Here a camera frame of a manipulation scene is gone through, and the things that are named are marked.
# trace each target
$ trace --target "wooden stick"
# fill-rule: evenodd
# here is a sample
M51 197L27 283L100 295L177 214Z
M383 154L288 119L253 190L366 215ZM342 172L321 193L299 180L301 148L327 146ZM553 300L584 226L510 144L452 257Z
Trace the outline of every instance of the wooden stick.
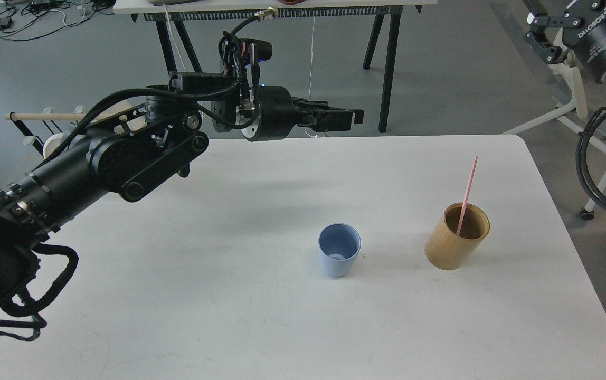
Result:
M465 190L465 199L462 200L462 209L460 210L460 219L458 220L458 229L456 235L460 236L460 229L462 228L462 219L465 218L465 210L467 209L467 199L470 197L470 188L472 188L472 179L474 178L474 171L477 169L477 161L479 156L474 157L474 163L472 163L472 172L470 173L470 180L467 181L467 190Z
M79 121L83 119L85 113L7 113L5 120L69 120ZM94 120L101 120L112 116L110 113L102 113L101 115L94 118Z

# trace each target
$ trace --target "white table top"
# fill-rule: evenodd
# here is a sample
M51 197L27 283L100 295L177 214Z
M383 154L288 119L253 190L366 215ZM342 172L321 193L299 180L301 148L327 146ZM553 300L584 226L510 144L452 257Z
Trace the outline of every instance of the white table top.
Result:
M423 247L474 155L491 233L446 272ZM362 237L341 279L331 222ZM40 339L0 337L0 378L606 378L604 310L515 136L211 140L189 178L50 243L78 270Z
M277 0L202 0L183 4L168 5L169 12L261 10L268 7L279 8L321 8L321 7L365 7L371 5L428 5L438 0L307 0L296 5L284 5ZM160 5L152 5L148 0L117 0L113 7L116 14L144 14L164 12Z

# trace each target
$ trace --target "floor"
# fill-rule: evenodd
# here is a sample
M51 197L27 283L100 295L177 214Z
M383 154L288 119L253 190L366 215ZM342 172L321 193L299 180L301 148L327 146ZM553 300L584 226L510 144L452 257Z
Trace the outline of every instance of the floor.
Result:
M545 3L556 12L567 2ZM74 8L66 12L69 22L79 19ZM554 79L521 41L526 14L520 0L483 0L474 5L441 0L424 7L422 14L414 7L405 9L387 135L494 134L554 108ZM282 85L294 96L308 97L309 92L332 106L363 108L363 125L332 135L374 136L387 22L373 65L364 71L361 62L372 21L372 17L272 20L251 24L243 35L273 45L272 60L262 63L262 82ZM61 14L50 14L18 36L40 35L61 22ZM217 69L216 42L222 30L235 24L187 22L204 70ZM81 26L35 41L0 41L0 187L38 162L35 151L22 145L16 128L3 120L6 113L38 112L47 106L71 112L120 89L164 82L154 25L144 20L132 23L125 15L96 15ZM592 99L597 91L595 84L587 84ZM43 125L33 128L42 137L49 135ZM211 138L240 137L238 132L219 135L211 128L208 133ZM290 136L307 138L303 130ZM587 201L575 175L578 137L558 122L520 136L606 311L606 214L597 210L589 222L577 216ZM604 156L592 154L590 160L597 178L605 169Z

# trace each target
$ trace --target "wooden cup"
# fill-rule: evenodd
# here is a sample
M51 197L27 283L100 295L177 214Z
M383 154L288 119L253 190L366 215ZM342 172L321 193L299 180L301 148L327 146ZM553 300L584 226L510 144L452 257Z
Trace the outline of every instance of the wooden cup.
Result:
M460 267L491 230L486 214L476 205L467 204L460 236L457 236L461 210L462 202L446 207L443 217L425 244L428 260L439 269L453 270Z

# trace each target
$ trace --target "cup rim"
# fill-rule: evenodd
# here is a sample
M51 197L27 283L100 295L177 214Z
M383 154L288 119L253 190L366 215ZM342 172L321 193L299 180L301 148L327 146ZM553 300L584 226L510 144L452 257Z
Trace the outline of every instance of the cup rim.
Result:
M343 225L343 226L349 227L355 233L355 235L357 235L357 240L359 240L359 244L357 245L357 250L349 258L344 258L343 260L336 260L334 258L329 257L329 255L326 252L324 252L321 245L319 244L319 238L322 237L322 233L324 233L324 231L327 228L329 228L330 226L335 226L335 225ZM322 231L320 231L319 236L317 236L317 248L319 249L320 252L324 253L324 255L326 257L328 257L329 259L331 259L335 262L345 262L347 260L352 260L357 257L357 254L359 253L360 249L362 248L362 237L359 235L359 232L357 232L357 230L353 226L351 226L347 223L341 223L341 222L332 223L332 224L329 224L328 226L324 227L322 229Z
M481 234L481 236L479 236L476 239L468 239L463 236L457 236L456 232L451 230L451 228L448 227L448 224L446 223L446 214L448 214L448 212L450 212L452 209L454 209L456 207L462 207L462 202L455 202L454 204L450 204L450 205L448 205L448 207L446 207L446 210L443 211L443 218L445 219L444 225L446 226L446 231L448 231L449 233L454 235L456 238L467 240L467 241L483 240L484 238L486 238L486 236L488 236L488 233L491 232L491 220L486 215L486 212L484 212L484 210L481 209L481 207L479 207L478 205L475 205L475 204L471 204L469 202L467 202L467 209L474 210L475 212L480 214L482 216L482 218L484 218L486 220L486 224L488 224L488 228Z

